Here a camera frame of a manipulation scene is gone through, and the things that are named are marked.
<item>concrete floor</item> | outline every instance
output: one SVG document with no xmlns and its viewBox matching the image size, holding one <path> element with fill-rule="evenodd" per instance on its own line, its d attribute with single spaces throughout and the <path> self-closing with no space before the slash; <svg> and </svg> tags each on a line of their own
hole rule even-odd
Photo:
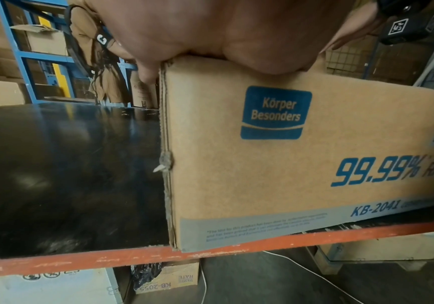
<svg viewBox="0 0 434 304">
<path fill-rule="evenodd" d="M 305 248 L 276 251 L 315 271 Z M 207 279 L 205 304 L 354 304 L 339 290 L 292 262 L 264 252 L 211 257 L 201 260 Z M 365 304 L 434 303 L 434 263 L 406 272 L 393 263 L 348 264 L 338 275 L 327 276 Z M 203 280 L 198 286 L 134 296 L 132 304 L 200 304 Z"/>
</svg>

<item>cord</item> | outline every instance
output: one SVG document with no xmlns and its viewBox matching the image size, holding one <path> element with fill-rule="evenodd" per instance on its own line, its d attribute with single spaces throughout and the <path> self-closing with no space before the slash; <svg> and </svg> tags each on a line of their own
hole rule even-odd
<svg viewBox="0 0 434 304">
<path fill-rule="evenodd" d="M 203 304 L 203 301 L 205 301 L 205 296 L 207 295 L 207 281 L 205 280 L 205 274 L 203 273 L 203 265 L 200 265 L 200 272 L 202 272 L 203 284 L 205 286 L 205 291 L 203 292 L 202 302 L 200 303 L 200 304 Z"/>
<path fill-rule="evenodd" d="M 321 279 L 327 281 L 327 283 L 329 283 L 330 285 L 334 286 L 335 288 L 337 288 L 338 290 L 340 290 L 341 292 L 343 292 L 344 294 L 346 294 L 346 295 L 349 296 L 350 298 L 354 299 L 354 300 L 357 301 L 358 303 L 363 304 L 363 302 L 361 302 L 361 301 L 357 300 L 356 298 L 352 297 L 348 292 L 344 291 L 342 288 L 338 287 L 337 285 L 335 285 L 334 283 L 330 282 L 329 280 L 327 280 L 326 278 L 322 277 L 321 275 L 319 275 L 319 274 L 317 274 L 317 273 L 315 273 L 315 272 L 313 272 L 313 271 L 311 271 L 311 270 L 305 268 L 304 266 L 300 265 L 299 263 L 297 263 L 296 261 L 292 260 L 291 258 L 286 257 L 286 256 L 281 255 L 281 254 L 276 254 L 276 253 L 268 252 L 268 251 L 263 251 L 263 252 L 266 252 L 266 253 L 271 254 L 271 255 L 275 255 L 275 256 L 279 256 L 279 257 L 286 258 L 287 260 L 291 261 L 292 263 L 294 263 L 294 264 L 300 266 L 301 268 L 305 269 L 305 270 L 308 271 L 309 273 L 312 273 L 312 274 L 316 275 L 317 277 L 319 277 L 319 278 L 321 278 Z"/>
</svg>

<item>blue shelving rack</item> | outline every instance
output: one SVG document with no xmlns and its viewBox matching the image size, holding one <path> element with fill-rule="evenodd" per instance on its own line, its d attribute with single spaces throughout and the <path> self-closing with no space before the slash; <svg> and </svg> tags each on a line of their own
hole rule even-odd
<svg viewBox="0 0 434 304">
<path fill-rule="evenodd" d="M 7 8 L 7 3 L 11 3 L 23 9 L 25 11 L 28 24 L 35 23 L 32 17 L 32 14 L 35 14 L 39 17 L 42 17 L 50 21 L 50 23 L 54 28 L 62 29 L 61 27 L 66 26 L 65 21 L 62 18 L 50 14 L 46 14 L 38 10 L 36 7 L 32 6 L 31 3 L 48 4 L 48 5 L 60 6 L 64 8 L 68 5 L 66 0 L 29 0 L 25 2 L 21 0 L 0 0 L 0 18 L 2 20 L 2 24 L 5 33 L 7 35 L 7 38 L 10 41 L 10 45 L 15 55 L 15 59 L 17 61 L 20 72 L 22 74 L 23 80 L 28 89 L 31 102 L 34 104 L 38 104 L 38 103 L 46 103 L 52 101 L 41 100 L 37 98 L 35 93 L 36 92 L 35 82 L 32 78 L 32 74 L 26 62 L 27 59 L 37 60 L 40 62 L 40 66 L 42 67 L 42 70 L 47 77 L 47 82 L 50 85 L 55 85 L 55 76 L 52 75 L 52 71 L 50 71 L 51 69 L 47 68 L 48 65 L 46 63 L 55 63 L 60 65 L 61 73 L 66 78 L 67 84 L 69 86 L 70 97 L 74 98 L 75 91 L 72 86 L 72 78 L 73 77 L 81 78 L 81 77 L 77 77 L 78 76 L 77 74 L 79 74 L 79 72 L 77 71 L 74 60 L 69 56 L 22 51 L 21 45 L 19 44 L 18 39 L 16 38 L 14 30 L 10 28 L 13 25 L 13 23 L 10 17 L 9 10 Z M 120 67 L 120 70 L 122 71 L 123 77 L 125 78 L 125 82 L 128 88 L 129 81 L 127 77 L 127 70 L 136 70 L 137 67 L 133 64 L 126 63 L 123 59 L 120 59 L 118 65 Z"/>
</svg>

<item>black surface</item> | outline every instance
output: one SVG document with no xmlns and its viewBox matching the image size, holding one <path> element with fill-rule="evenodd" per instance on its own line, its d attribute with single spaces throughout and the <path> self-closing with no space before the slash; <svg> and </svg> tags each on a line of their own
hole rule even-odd
<svg viewBox="0 0 434 304">
<path fill-rule="evenodd" d="M 157 111 L 0 107 L 0 258 L 168 244 Z"/>
</svg>

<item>orange table edge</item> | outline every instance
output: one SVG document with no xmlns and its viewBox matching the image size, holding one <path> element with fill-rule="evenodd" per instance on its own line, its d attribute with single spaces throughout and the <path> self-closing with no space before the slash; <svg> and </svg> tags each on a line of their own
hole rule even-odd
<svg viewBox="0 0 434 304">
<path fill-rule="evenodd" d="M 177 261 L 201 257 L 341 243 L 426 232 L 434 232 L 434 222 L 293 234 L 193 253 L 182 253 L 180 251 L 173 250 L 170 246 L 150 246 L 133 249 L 103 250 L 36 257 L 9 258 L 0 259 L 0 276 L 11 274 L 23 275 L 62 272 L 102 267 L 118 267 L 134 264 Z"/>
</svg>

